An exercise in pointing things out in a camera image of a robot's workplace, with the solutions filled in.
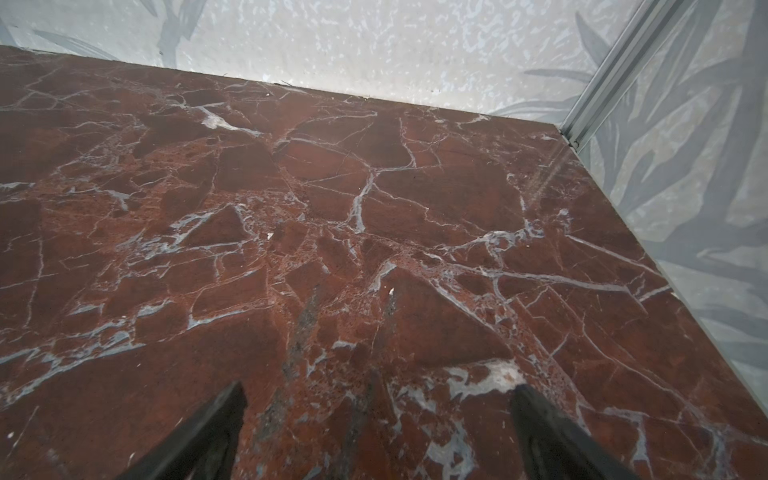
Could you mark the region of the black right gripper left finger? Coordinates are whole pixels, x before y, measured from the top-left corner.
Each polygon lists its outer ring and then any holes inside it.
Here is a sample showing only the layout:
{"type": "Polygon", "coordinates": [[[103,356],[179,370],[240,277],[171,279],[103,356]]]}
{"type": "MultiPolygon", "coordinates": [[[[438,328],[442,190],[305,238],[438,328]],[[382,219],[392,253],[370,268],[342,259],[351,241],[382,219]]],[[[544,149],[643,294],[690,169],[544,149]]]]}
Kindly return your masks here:
{"type": "Polygon", "coordinates": [[[118,477],[229,479],[246,407],[242,383],[231,383],[118,477]]]}

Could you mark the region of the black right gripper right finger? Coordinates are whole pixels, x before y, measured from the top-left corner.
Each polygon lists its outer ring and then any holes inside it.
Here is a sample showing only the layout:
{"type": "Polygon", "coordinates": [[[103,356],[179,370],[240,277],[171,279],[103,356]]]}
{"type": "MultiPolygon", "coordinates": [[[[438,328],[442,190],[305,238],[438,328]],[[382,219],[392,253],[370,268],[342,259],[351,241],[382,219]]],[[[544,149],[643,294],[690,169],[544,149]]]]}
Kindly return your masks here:
{"type": "Polygon", "coordinates": [[[532,386],[515,387],[509,410],[528,478],[637,477],[532,386]]]}

